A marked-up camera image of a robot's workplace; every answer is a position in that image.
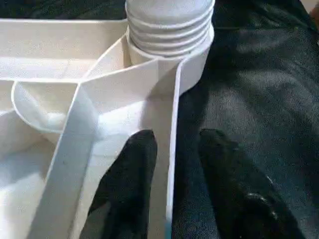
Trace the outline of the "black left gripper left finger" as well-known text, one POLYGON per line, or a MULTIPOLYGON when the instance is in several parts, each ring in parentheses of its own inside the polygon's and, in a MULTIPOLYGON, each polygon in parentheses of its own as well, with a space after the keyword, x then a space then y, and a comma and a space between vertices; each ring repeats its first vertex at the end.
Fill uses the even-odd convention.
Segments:
POLYGON ((145 239, 158 146, 150 129, 125 143, 103 175, 87 217, 89 239, 145 239))

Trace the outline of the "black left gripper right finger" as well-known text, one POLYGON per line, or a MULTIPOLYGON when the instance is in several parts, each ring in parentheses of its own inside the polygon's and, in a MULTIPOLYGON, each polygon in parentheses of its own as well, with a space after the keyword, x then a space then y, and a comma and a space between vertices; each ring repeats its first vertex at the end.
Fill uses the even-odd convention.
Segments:
POLYGON ((221 238, 305 237, 272 181, 238 143, 203 128, 198 153, 221 238))

